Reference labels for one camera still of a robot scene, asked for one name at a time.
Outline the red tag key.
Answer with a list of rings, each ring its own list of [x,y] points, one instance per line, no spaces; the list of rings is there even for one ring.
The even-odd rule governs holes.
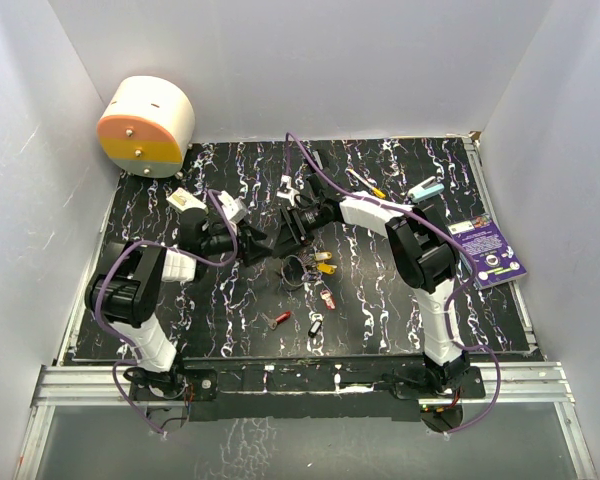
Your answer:
[[[328,310],[335,310],[336,303],[332,292],[329,289],[323,289],[320,292],[320,298],[325,303],[325,306]]]

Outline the light blue stapler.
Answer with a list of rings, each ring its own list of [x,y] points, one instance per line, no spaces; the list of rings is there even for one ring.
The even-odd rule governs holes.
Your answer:
[[[431,176],[412,187],[407,196],[411,203],[418,204],[439,195],[443,190],[444,185],[435,176]]]

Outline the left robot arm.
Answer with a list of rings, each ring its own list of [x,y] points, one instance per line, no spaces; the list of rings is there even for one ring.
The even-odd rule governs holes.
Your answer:
[[[153,374],[155,391],[177,398],[187,376],[174,366],[176,347],[157,317],[162,285],[198,282],[210,268],[236,261],[258,263],[272,255],[266,239],[239,207],[222,206],[217,217],[204,208],[188,208],[180,213],[174,247],[140,240],[110,243],[86,288],[85,308],[104,331],[130,347],[136,368]]]

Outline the aluminium frame rail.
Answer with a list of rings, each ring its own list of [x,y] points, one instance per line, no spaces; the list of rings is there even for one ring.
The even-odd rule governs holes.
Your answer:
[[[160,397],[133,385],[109,367],[45,367],[34,390],[34,406],[122,406],[126,398],[139,404],[170,405],[185,391],[211,401],[221,395],[333,395],[386,391],[426,405],[460,398],[466,404],[573,402],[572,389],[559,363],[479,362],[454,386],[441,391],[427,379],[423,367],[405,360],[287,362],[202,362],[189,366],[174,393]]]

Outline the black key tag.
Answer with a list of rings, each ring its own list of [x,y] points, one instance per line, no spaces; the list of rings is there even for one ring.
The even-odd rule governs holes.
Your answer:
[[[308,331],[308,336],[310,338],[315,338],[316,335],[318,334],[318,332],[320,331],[322,327],[322,321],[321,320],[315,320],[312,322],[310,329]]]

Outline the white round drawer cabinet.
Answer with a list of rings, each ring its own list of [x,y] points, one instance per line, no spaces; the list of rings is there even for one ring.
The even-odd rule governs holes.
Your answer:
[[[130,174],[167,178],[182,168],[195,128],[195,113],[175,84],[131,76],[118,86],[97,122],[99,143]]]

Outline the pale green cardboard box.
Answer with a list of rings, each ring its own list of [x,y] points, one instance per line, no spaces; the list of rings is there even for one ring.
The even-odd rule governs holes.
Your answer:
[[[178,213],[183,213],[191,209],[201,210],[204,213],[208,212],[208,207],[203,201],[183,188],[178,188],[171,193],[167,197],[167,202]]]

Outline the purple booklet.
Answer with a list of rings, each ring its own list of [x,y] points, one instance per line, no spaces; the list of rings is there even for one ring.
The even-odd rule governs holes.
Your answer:
[[[488,214],[450,224],[451,236],[477,266],[474,285],[478,290],[515,281],[527,274],[518,256]]]

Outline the metal keyring with keys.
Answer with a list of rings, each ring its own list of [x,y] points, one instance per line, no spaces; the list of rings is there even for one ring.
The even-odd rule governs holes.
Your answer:
[[[295,291],[319,281],[323,275],[333,275],[337,266],[328,251],[314,251],[289,255],[282,260],[278,276],[287,291]]]

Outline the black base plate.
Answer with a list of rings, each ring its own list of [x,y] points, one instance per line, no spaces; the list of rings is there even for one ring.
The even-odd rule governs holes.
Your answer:
[[[132,399],[180,402],[179,421],[237,418],[430,420],[444,429],[463,419],[462,400],[483,400],[473,366],[447,384],[417,360],[188,363],[169,373],[127,367]]]

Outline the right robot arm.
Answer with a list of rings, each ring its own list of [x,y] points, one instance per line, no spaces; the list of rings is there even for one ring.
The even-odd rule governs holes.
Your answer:
[[[273,256],[283,258],[310,245],[313,232],[334,222],[365,228],[389,241],[396,270],[414,292],[423,321],[425,360],[434,365],[425,376],[427,388],[446,397],[458,389],[457,367],[468,364],[459,345],[459,331],[451,294],[458,252],[442,236],[433,206],[423,209],[378,199],[366,192],[337,194],[313,176],[315,197],[305,200],[284,175],[276,196],[284,202]]]

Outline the black stapler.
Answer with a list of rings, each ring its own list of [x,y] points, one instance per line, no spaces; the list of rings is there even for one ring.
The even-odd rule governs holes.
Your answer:
[[[321,153],[319,150],[311,150],[310,151],[311,158],[319,170],[324,170],[329,167],[329,162],[325,154]]]

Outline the red key with silver blade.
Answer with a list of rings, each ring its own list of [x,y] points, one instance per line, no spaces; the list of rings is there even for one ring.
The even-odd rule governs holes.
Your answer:
[[[287,321],[292,315],[291,311],[285,311],[277,316],[268,316],[266,314],[262,314],[262,317],[265,319],[267,326],[271,330],[275,330],[280,324]]]

